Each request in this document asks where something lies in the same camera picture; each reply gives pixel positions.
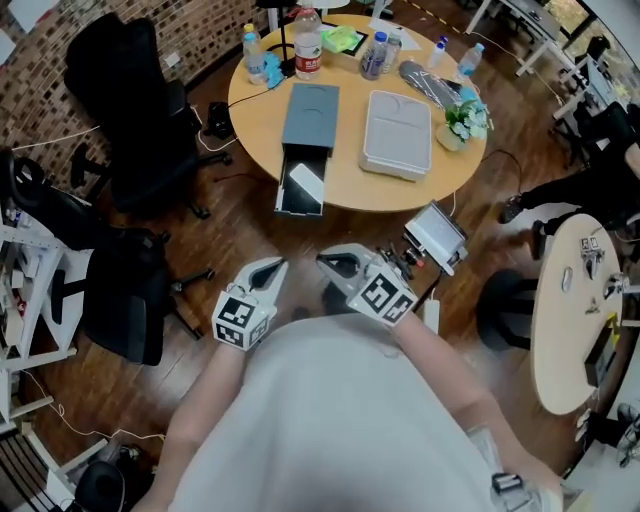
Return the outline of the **black round floor object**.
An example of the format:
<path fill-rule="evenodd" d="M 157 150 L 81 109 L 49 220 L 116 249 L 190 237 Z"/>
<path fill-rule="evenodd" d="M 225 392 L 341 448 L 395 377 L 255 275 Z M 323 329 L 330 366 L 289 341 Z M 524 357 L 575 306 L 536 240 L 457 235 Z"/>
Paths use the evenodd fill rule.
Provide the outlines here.
<path fill-rule="evenodd" d="M 228 104 L 226 102 L 211 102 L 208 106 L 204 134 L 226 140 L 233 133 Z"/>

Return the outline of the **clear bottle near centre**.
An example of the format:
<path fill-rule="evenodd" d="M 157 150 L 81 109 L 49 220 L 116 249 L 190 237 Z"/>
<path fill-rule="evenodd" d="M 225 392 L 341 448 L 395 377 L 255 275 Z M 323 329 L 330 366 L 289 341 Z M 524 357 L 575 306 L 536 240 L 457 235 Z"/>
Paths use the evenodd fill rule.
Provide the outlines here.
<path fill-rule="evenodd" d="M 385 32 L 375 32 L 374 39 L 366 49 L 360 62 L 360 74 L 363 78 L 373 81 L 377 80 L 382 74 L 386 58 L 387 39 Z"/>

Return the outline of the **black office chair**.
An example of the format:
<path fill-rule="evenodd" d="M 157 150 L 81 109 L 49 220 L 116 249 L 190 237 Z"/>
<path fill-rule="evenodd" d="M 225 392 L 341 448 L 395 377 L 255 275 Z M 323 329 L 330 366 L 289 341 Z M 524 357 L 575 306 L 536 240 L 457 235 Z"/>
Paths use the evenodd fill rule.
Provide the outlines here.
<path fill-rule="evenodd" d="M 223 149 L 200 153 L 202 124 L 183 83 L 162 73 L 152 21 L 123 22 L 105 14 L 73 39 L 65 63 L 66 88 L 108 142 L 105 164 L 88 159 L 87 144 L 76 148 L 72 186 L 83 185 L 91 173 L 99 180 L 90 196 L 108 186 L 120 213 L 145 215 L 183 201 L 197 218 L 207 218 L 208 210 L 188 197 L 187 188 L 200 168 L 231 165 L 232 158 Z"/>
<path fill-rule="evenodd" d="M 0 198 L 12 199 L 69 249 L 91 253 L 84 278 L 67 281 L 65 271 L 55 271 L 54 321 L 61 322 L 70 297 L 80 294 L 80 324 L 92 342 L 131 363 L 158 365 L 164 320 L 178 314 L 175 293 L 212 279 L 214 271 L 171 280 L 167 234 L 110 225 L 91 206 L 54 188 L 35 161 L 8 148 L 0 149 Z"/>

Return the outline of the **white paper sheet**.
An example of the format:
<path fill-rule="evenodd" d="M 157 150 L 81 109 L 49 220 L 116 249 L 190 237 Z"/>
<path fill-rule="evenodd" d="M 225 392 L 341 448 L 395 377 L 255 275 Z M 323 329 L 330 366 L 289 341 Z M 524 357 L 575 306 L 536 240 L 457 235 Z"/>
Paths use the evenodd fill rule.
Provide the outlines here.
<path fill-rule="evenodd" d="M 374 31 L 382 31 L 387 35 L 396 35 L 399 37 L 401 43 L 401 49 L 404 51 L 419 51 L 421 46 L 418 42 L 409 34 L 408 30 L 396 25 L 394 23 L 390 23 L 381 18 L 371 18 L 369 22 L 369 27 Z"/>

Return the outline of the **dark grey drawer box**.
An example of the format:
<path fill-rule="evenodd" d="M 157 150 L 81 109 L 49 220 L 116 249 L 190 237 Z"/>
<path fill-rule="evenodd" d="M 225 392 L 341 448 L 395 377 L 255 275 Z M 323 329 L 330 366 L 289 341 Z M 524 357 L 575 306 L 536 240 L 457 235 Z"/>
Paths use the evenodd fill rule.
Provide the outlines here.
<path fill-rule="evenodd" d="M 305 163 L 324 181 L 335 147 L 339 88 L 296 83 L 292 87 L 282 136 L 283 163 L 274 211 L 291 216 L 319 217 L 324 200 L 316 203 L 290 177 Z"/>

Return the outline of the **small black monitor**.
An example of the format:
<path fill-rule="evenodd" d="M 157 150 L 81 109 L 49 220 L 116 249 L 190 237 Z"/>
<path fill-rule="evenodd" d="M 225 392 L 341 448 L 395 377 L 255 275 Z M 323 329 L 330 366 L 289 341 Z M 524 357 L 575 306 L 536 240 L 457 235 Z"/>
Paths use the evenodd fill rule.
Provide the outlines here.
<path fill-rule="evenodd" d="M 468 255 L 466 234 L 436 201 L 431 201 L 405 224 L 403 237 L 448 276 L 454 275 L 454 267 Z"/>

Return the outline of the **light grey box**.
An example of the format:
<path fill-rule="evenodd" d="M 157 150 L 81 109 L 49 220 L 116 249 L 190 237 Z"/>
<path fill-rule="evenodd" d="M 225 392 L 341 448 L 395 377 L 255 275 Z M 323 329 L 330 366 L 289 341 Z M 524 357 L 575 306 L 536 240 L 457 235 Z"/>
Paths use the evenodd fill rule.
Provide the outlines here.
<path fill-rule="evenodd" d="M 411 97 L 373 90 L 359 166 L 367 172 L 410 182 L 431 169 L 431 111 Z"/>

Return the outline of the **grey pouch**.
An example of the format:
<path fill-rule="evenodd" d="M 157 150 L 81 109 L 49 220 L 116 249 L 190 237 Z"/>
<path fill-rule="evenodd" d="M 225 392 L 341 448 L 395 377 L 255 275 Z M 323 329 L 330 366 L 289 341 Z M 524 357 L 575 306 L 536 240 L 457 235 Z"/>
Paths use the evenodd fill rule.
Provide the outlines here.
<path fill-rule="evenodd" d="M 417 62 L 412 60 L 401 62 L 398 73 L 409 86 L 424 94 L 443 110 L 462 102 L 460 95 L 462 86 L 459 83 L 440 78 L 426 71 Z"/>

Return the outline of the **white flat device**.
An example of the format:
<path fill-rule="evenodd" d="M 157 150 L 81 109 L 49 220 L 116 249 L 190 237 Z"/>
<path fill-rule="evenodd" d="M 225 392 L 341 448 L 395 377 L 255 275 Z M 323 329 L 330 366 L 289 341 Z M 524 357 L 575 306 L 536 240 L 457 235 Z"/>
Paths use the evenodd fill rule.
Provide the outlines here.
<path fill-rule="evenodd" d="M 324 181 L 305 163 L 297 164 L 290 172 L 289 177 L 316 203 L 324 200 Z"/>

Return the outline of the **person's left forearm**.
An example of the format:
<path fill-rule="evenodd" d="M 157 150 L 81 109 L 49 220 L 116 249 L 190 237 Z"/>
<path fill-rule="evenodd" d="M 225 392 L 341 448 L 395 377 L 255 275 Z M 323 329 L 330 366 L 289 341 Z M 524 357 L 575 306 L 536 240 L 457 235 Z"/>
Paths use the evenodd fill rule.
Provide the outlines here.
<path fill-rule="evenodd" d="M 218 345 L 174 412 L 154 481 L 131 512 L 168 512 L 186 469 L 238 395 L 247 356 Z"/>

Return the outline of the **blue rubber glove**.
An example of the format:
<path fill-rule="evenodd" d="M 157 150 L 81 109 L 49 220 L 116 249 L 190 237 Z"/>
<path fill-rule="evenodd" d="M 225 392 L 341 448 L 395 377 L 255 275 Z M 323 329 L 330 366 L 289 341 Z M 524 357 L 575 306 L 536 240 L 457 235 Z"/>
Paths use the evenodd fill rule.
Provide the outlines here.
<path fill-rule="evenodd" d="M 269 90 L 275 89 L 282 81 L 286 79 L 281 64 L 282 61 L 278 55 L 271 51 L 266 51 L 263 54 L 264 62 L 264 79 L 266 86 Z"/>

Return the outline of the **black yellow box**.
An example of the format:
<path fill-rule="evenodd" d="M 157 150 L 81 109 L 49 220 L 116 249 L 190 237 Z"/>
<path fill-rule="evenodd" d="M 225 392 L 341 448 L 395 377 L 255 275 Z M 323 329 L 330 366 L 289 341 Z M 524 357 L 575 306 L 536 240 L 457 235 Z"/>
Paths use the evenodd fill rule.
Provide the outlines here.
<path fill-rule="evenodd" d="M 612 313 L 607 318 L 594 346 L 588 354 L 584 368 L 587 383 L 599 388 L 615 358 L 620 339 L 618 316 Z"/>

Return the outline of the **small white bottle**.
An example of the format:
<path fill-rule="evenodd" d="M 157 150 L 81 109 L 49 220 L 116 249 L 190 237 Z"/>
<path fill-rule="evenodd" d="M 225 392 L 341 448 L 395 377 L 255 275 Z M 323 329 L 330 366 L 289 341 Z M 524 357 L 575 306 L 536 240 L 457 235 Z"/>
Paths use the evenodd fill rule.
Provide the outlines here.
<path fill-rule="evenodd" d="M 435 44 L 434 49 L 429 57 L 429 60 L 427 63 L 428 69 L 434 69 L 438 65 L 443 55 L 446 53 L 447 43 L 448 43 L 448 38 L 446 36 L 441 36 L 439 38 L 438 42 Z"/>

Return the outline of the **potted plant white flowers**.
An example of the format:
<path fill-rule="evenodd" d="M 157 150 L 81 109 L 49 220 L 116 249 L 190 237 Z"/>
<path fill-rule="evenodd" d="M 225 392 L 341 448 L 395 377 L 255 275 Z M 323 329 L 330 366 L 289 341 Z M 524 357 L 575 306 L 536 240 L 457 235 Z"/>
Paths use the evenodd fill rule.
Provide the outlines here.
<path fill-rule="evenodd" d="M 445 121 L 436 129 L 435 137 L 445 149 L 459 151 L 471 139 L 484 140 L 493 129 L 487 106 L 478 99 L 471 99 L 445 110 Z"/>

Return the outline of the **person's right forearm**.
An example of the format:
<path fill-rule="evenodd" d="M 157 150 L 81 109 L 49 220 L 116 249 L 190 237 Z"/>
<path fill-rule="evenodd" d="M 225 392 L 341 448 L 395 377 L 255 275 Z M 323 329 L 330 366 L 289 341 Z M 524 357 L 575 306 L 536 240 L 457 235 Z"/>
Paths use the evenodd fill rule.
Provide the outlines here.
<path fill-rule="evenodd" d="M 461 428 L 488 428 L 507 472 L 558 497 L 562 495 L 559 477 L 522 446 L 490 389 L 452 346 L 413 313 L 396 324 L 393 333 L 399 347 Z"/>

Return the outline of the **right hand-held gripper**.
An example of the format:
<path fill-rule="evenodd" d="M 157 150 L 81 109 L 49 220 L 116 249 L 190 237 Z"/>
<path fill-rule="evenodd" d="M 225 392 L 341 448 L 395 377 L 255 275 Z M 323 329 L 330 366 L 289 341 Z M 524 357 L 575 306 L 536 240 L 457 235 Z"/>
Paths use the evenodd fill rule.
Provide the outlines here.
<path fill-rule="evenodd" d="M 338 244 L 316 256 L 319 269 L 349 299 L 349 307 L 394 327 L 417 303 L 401 270 L 358 243 Z"/>

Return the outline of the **round white table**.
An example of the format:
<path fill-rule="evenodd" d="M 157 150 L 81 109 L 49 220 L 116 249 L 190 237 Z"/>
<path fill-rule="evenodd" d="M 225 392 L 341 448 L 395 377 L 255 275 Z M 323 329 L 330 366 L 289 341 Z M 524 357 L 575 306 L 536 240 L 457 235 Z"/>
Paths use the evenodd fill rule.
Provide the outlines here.
<path fill-rule="evenodd" d="M 595 235 L 605 251 L 594 280 L 587 276 L 580 253 L 580 239 L 589 235 Z M 573 269 L 573 281 L 564 293 L 561 280 L 567 266 Z M 618 272 L 618 257 L 604 227 L 589 215 L 576 214 L 547 243 L 538 277 L 504 268 L 481 290 L 476 305 L 481 341 L 495 352 L 528 351 L 536 394 L 553 414 L 574 411 L 596 389 L 587 383 L 584 362 L 609 315 L 621 317 L 623 294 L 603 298 L 607 279 Z M 601 301 L 600 313 L 586 315 L 592 297 Z"/>

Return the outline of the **clear bottle blue cap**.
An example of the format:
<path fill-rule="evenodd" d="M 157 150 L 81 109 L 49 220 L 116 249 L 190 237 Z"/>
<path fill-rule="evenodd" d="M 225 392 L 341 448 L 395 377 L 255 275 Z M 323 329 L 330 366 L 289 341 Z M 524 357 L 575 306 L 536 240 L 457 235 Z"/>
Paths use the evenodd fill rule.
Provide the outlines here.
<path fill-rule="evenodd" d="M 260 35 L 252 23 L 247 23 L 243 27 L 242 44 L 249 81 L 254 85 L 263 84 L 266 81 L 264 53 Z"/>
<path fill-rule="evenodd" d="M 473 47 L 469 48 L 460 59 L 456 69 L 456 79 L 460 83 L 470 78 L 477 69 L 482 60 L 484 49 L 485 47 L 482 43 L 476 43 Z"/>

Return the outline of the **black lamp white shade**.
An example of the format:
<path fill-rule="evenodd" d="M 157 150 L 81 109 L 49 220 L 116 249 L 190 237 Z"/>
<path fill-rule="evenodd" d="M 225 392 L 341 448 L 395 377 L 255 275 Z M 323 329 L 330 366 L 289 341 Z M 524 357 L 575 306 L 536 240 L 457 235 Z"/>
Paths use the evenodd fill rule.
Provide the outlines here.
<path fill-rule="evenodd" d="M 341 8 L 351 0 L 255 0 L 255 5 L 267 11 L 269 29 L 280 36 L 280 41 L 269 48 L 269 51 L 280 50 L 282 61 L 280 69 L 286 78 L 295 74 L 295 55 L 292 41 L 287 40 L 285 9 L 308 3 L 314 9 L 320 9 L 324 15 L 329 9 Z"/>

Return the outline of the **window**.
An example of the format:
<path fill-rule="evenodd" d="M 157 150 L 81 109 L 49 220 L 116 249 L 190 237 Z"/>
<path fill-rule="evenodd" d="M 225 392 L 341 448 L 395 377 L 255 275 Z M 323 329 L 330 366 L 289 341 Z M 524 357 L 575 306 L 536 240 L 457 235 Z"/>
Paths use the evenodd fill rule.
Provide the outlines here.
<path fill-rule="evenodd" d="M 548 0 L 546 9 L 567 33 L 576 30 L 589 16 L 588 10 L 578 0 Z"/>

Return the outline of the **large bottle red label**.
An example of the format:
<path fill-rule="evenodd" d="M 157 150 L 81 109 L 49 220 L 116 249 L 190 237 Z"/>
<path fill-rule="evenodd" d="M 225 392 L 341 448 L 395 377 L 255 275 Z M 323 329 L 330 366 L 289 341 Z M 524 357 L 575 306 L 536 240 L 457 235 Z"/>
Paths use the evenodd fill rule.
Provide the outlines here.
<path fill-rule="evenodd" d="M 302 80 L 314 79 L 321 68 L 322 23 L 312 0 L 299 0 L 293 23 L 294 67 Z"/>

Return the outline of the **round wooden table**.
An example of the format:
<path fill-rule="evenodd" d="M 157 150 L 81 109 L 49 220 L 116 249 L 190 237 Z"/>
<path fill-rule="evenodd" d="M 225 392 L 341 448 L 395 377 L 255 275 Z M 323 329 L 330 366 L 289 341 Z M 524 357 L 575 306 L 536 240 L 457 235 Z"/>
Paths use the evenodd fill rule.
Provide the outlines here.
<path fill-rule="evenodd" d="M 438 141 L 432 143 L 431 169 L 416 183 L 362 170 L 358 165 L 364 135 L 369 95 L 388 91 L 422 100 L 396 72 L 376 81 L 359 73 L 358 58 L 324 58 L 315 83 L 339 88 L 336 143 L 327 162 L 324 201 L 338 207 L 378 212 L 421 208 L 432 200 L 444 199 L 459 190 L 476 171 L 486 142 L 473 139 L 459 151 L 449 151 Z M 273 90 L 250 82 L 244 63 L 238 64 L 231 78 L 228 103 L 230 118 L 239 143 L 267 174 L 278 179 L 283 149 L 281 138 L 286 109 L 295 77 Z"/>

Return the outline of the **white desk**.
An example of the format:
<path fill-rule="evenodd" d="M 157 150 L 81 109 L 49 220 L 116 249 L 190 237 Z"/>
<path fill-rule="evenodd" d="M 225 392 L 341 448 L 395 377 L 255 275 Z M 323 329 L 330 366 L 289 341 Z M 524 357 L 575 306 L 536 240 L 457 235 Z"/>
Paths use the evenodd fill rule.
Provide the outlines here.
<path fill-rule="evenodd" d="M 569 79 L 575 82 L 576 91 L 552 114 L 554 121 L 559 121 L 573 112 L 581 101 L 591 100 L 595 108 L 602 111 L 617 100 L 612 82 L 605 77 L 598 62 L 590 55 L 586 55 L 565 73 L 561 82 L 565 83 Z"/>
<path fill-rule="evenodd" d="M 544 53 L 549 53 L 555 57 L 565 70 L 571 70 L 574 67 L 574 60 L 565 53 L 559 43 L 559 22 L 535 0 L 482 0 L 464 30 L 464 34 L 473 34 L 476 26 L 486 13 L 495 16 L 502 7 L 511 10 L 516 15 L 516 18 L 521 19 L 540 40 L 540 43 L 526 59 L 516 58 L 516 61 L 520 64 L 516 71 L 518 77 L 523 74 L 532 74 L 534 63 Z"/>

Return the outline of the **unused hand-held gripper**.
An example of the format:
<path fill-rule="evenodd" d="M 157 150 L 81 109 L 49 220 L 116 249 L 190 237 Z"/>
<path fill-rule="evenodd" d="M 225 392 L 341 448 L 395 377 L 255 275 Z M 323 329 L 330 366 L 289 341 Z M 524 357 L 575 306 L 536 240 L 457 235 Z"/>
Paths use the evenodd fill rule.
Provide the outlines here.
<path fill-rule="evenodd" d="M 630 280 L 627 275 L 622 272 L 611 274 L 604 285 L 603 298 L 608 300 L 614 294 L 624 294 L 629 287 Z"/>
<path fill-rule="evenodd" d="M 605 255 L 595 235 L 580 239 L 580 253 L 587 276 L 594 280 Z"/>

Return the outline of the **person's light grey shirt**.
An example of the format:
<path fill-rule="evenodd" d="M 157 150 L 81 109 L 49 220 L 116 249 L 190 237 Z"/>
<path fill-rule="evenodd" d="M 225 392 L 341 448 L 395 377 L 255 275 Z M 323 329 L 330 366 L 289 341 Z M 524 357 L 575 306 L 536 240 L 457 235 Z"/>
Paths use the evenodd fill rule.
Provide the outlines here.
<path fill-rule="evenodd" d="M 384 327 L 313 318 L 262 341 L 169 512 L 496 512 L 491 476 Z"/>

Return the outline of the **slim clear bottle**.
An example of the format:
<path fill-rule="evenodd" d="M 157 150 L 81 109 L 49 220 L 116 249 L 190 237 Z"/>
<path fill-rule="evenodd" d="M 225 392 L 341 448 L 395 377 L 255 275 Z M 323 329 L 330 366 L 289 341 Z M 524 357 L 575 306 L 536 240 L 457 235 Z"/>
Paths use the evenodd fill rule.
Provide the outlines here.
<path fill-rule="evenodd" d="M 402 49 L 402 38 L 399 31 L 389 33 L 386 44 L 385 59 L 382 65 L 382 72 L 389 73 L 394 66 L 399 52 Z"/>

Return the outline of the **white shelf unit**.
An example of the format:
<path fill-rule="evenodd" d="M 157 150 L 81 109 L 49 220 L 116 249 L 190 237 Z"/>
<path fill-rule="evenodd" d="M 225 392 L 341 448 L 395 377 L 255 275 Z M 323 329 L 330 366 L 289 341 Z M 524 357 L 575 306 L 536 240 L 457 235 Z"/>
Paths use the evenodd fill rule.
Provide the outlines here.
<path fill-rule="evenodd" d="M 67 247 L 39 222 L 19 211 L 6 218 L 0 208 L 0 433 L 13 428 L 18 417 L 53 402 L 45 395 L 15 406 L 13 376 L 77 353 L 70 339 L 49 352 L 31 353 L 38 320 L 45 317 L 49 289 L 66 252 Z"/>

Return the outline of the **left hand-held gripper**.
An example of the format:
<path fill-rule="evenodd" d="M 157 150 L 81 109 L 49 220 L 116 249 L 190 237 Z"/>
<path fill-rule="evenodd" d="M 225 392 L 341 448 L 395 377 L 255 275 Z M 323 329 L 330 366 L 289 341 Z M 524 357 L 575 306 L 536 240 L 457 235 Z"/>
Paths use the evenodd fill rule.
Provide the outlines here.
<path fill-rule="evenodd" d="M 289 270 L 282 257 L 245 265 L 219 295 L 213 315 L 214 338 L 242 351 L 251 350 L 268 332 Z"/>

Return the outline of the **black rolling stool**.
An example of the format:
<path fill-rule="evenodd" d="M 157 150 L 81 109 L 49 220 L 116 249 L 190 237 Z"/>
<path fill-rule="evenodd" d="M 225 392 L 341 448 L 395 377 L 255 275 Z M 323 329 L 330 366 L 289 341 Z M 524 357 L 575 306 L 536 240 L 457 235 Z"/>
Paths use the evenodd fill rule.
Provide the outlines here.
<path fill-rule="evenodd" d="M 132 512 L 154 478 L 154 465 L 139 446 L 121 446 L 87 466 L 66 512 Z"/>

